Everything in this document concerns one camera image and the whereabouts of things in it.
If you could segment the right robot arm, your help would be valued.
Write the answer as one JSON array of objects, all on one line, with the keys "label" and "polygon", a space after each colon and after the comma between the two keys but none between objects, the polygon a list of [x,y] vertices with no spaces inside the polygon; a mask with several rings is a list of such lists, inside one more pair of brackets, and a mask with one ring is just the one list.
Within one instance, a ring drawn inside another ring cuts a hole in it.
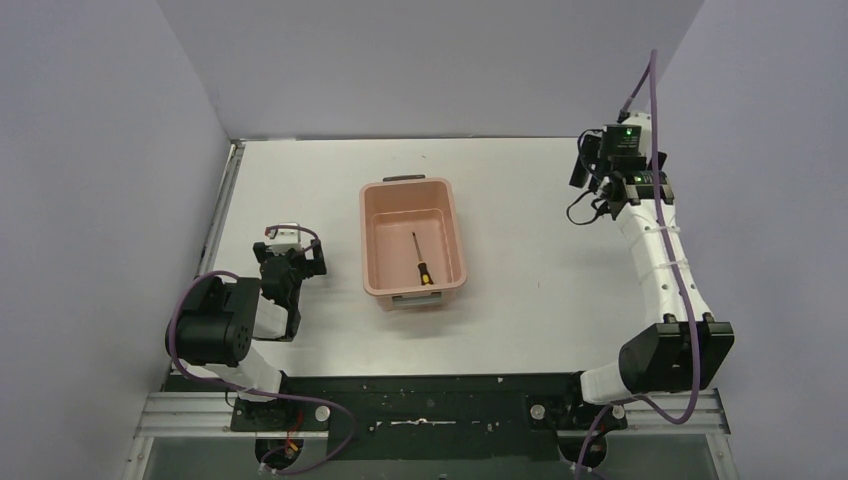
[{"label": "right robot arm", "polygon": [[633,124],[584,132],[570,178],[591,197],[595,216],[609,216],[624,236],[645,308],[641,331],[615,359],[581,373],[582,398],[595,405],[702,391],[735,341],[731,324],[716,319],[696,285],[664,155],[642,133]]}]

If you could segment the yellow black screwdriver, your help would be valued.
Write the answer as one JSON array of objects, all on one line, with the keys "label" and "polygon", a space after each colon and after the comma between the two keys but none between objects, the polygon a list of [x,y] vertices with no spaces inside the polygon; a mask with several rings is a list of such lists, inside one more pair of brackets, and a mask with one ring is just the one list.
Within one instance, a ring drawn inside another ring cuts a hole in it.
[{"label": "yellow black screwdriver", "polygon": [[412,238],[413,238],[416,256],[417,256],[417,260],[418,260],[417,269],[418,269],[418,273],[419,273],[420,283],[421,283],[422,286],[433,285],[434,281],[433,281],[432,276],[429,272],[428,265],[423,259],[422,251],[421,251],[420,244],[419,244],[419,241],[418,241],[418,236],[415,232],[412,233]]}]

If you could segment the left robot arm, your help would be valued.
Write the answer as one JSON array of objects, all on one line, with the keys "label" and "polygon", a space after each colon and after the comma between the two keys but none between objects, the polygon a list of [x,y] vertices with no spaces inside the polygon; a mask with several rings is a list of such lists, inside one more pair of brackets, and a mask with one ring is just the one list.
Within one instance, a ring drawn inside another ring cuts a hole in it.
[{"label": "left robot arm", "polygon": [[292,423],[296,403],[281,392],[285,374],[252,346],[255,340],[290,342],[298,333],[302,284],[327,273],[321,242],[253,245],[257,277],[223,270],[197,277],[172,313],[165,348],[188,379],[223,386],[257,403],[271,429]]}]

